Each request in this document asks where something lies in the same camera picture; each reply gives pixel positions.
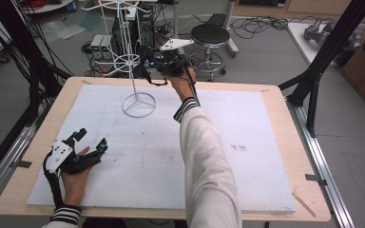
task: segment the human arm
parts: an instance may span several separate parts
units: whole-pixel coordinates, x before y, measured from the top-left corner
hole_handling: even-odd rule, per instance
[[[78,155],[83,156],[89,147],[83,149]],[[82,212],[81,202],[85,196],[87,176],[91,167],[78,173],[67,174],[62,172],[61,177],[65,187],[64,205],[55,208],[52,222],[43,228],[77,228],[79,216]]]
[[[206,111],[198,106],[186,80],[166,78],[182,100],[174,119],[181,123],[188,226],[240,228],[241,210],[236,198],[236,184],[218,129]]]

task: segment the striped sleeve cuff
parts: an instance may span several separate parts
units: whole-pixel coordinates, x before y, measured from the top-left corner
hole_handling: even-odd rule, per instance
[[[81,215],[82,209],[77,206],[64,205],[54,212],[53,221],[63,221],[66,223],[78,224],[79,217]]]
[[[178,123],[182,121],[183,114],[185,114],[186,111],[189,109],[198,106],[197,100],[193,97],[189,97],[185,99],[182,102],[182,105],[180,106],[179,110],[177,110],[176,114],[174,114],[174,120],[176,120]]]

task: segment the white sweater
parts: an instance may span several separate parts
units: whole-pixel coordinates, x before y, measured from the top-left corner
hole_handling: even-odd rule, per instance
[[[188,227],[241,228],[236,183],[215,125],[193,98],[182,103],[174,119],[181,122],[180,145],[185,163]],[[59,208],[53,222],[45,228],[77,228],[74,219],[79,214],[71,214],[67,206]]]

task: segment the desk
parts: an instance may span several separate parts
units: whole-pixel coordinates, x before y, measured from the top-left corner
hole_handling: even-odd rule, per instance
[[[85,77],[68,79],[23,157],[23,161],[32,162],[31,167],[17,168],[0,197],[0,215],[52,215],[53,207],[29,206],[27,200],[37,179],[43,159],[72,108],[80,88],[85,84],[131,86],[131,82],[126,79]],[[144,80],[135,80],[135,84],[136,86],[153,86]],[[327,221],[330,219],[331,215],[318,184],[305,179],[305,174],[313,174],[314,172],[277,86],[197,83],[197,89],[257,91],[261,92],[266,105],[287,178],[293,191],[297,211],[290,214],[244,213],[244,220]],[[88,207],[84,208],[82,216],[184,219],[185,213],[184,210]]]

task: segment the stool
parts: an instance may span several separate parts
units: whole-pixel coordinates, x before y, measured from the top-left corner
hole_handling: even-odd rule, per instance
[[[210,73],[211,78],[208,80],[210,82],[213,82],[213,72],[219,70],[221,74],[225,74],[223,59],[210,49],[225,46],[230,39],[229,32],[213,24],[202,24],[191,30],[191,39],[205,50],[193,53],[189,57],[189,65],[198,71]]]

